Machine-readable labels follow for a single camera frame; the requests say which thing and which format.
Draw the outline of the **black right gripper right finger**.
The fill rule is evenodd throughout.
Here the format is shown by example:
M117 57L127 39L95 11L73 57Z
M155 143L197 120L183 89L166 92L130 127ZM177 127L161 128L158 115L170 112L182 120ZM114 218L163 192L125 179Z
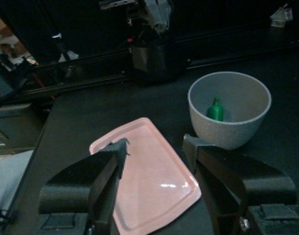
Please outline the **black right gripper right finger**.
M276 167L186 135L216 235L298 235L297 193Z

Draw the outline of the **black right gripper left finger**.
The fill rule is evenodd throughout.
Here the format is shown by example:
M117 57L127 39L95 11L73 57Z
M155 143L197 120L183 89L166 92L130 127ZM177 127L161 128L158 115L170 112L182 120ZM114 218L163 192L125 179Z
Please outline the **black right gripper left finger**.
M129 140L109 143L42 187L38 235L111 235Z

